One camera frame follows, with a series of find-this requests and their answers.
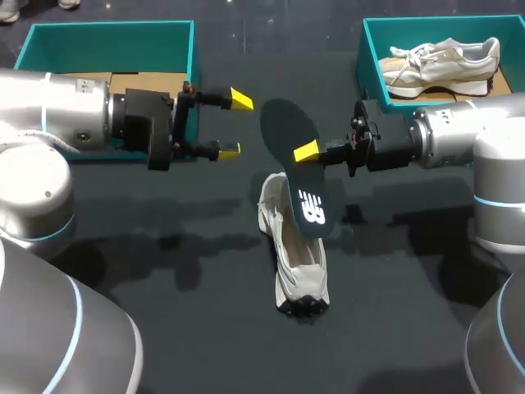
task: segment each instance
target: new balance logo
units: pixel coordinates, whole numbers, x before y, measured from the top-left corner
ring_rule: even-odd
[[[325,213],[321,208],[321,198],[299,190],[299,197],[303,201],[303,215],[310,223],[325,224]]]

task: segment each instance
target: open box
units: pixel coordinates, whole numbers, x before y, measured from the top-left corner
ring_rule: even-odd
[[[145,89],[168,92],[173,98],[184,80],[196,87],[200,82],[193,21],[33,25],[15,68],[103,79],[111,93]],[[189,110],[186,139],[196,141],[198,134],[199,106],[195,106]],[[67,154],[67,158],[136,160],[145,154]]]
[[[390,47],[412,49],[449,37],[466,44],[496,37],[501,48],[500,69],[489,95],[525,91],[525,23],[519,15],[367,18],[363,20],[356,71],[361,96],[376,99],[384,112],[402,112],[408,119],[420,107],[472,99],[437,93],[401,100],[391,98],[386,90],[379,60],[390,56]]]

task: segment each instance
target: teal box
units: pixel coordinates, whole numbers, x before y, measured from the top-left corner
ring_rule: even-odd
[[[449,37],[466,44],[496,37],[500,41],[500,67],[507,84],[514,93],[525,92],[525,23],[520,15],[367,18],[363,20],[357,65],[361,97],[376,99],[383,112],[402,112],[408,119],[416,108],[442,104],[392,103],[379,59],[390,56],[391,46],[412,49]]]
[[[25,40],[16,69],[73,72],[185,72],[200,86],[193,21],[135,21],[37,24]],[[199,135],[199,108],[189,112],[186,139]],[[110,153],[76,160],[144,159],[143,153]]]

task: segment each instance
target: shoe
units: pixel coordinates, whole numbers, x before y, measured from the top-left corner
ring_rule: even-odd
[[[390,47],[390,52],[392,57],[379,61],[386,88],[394,96],[407,99],[432,87],[485,96],[500,64],[500,42],[494,37],[480,44],[446,39],[409,51]]]
[[[307,238],[295,225],[284,172],[271,174],[262,187],[258,220],[276,248],[277,308],[288,316],[321,314],[330,304],[322,240]]]
[[[18,0],[0,0],[0,23],[14,23],[20,18]]]
[[[80,0],[58,0],[58,6],[64,10],[72,10],[80,5]]]

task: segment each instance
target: black insole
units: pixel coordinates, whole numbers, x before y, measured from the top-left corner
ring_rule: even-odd
[[[334,225],[326,190],[325,168],[318,162],[297,163],[294,150],[319,138],[308,115],[290,100],[275,98],[261,110],[264,144],[288,177],[295,223],[310,238],[328,235]]]

